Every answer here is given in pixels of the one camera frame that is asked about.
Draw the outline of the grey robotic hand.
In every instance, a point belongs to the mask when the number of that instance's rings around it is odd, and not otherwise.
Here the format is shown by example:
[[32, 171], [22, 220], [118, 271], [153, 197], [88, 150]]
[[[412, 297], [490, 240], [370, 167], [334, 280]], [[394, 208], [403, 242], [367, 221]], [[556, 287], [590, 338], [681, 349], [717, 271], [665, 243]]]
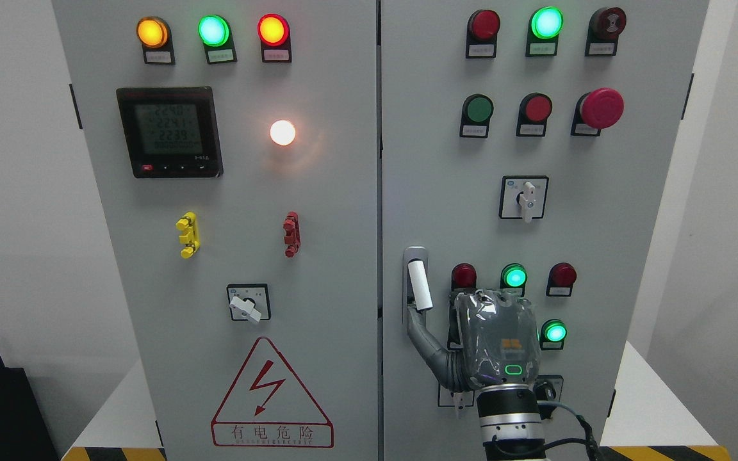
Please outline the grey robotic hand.
[[507, 291], [460, 291], [453, 298], [462, 348], [442, 347], [413, 305], [407, 335], [437, 382], [451, 392], [504, 384], [531, 385], [541, 367], [537, 321], [531, 302]]

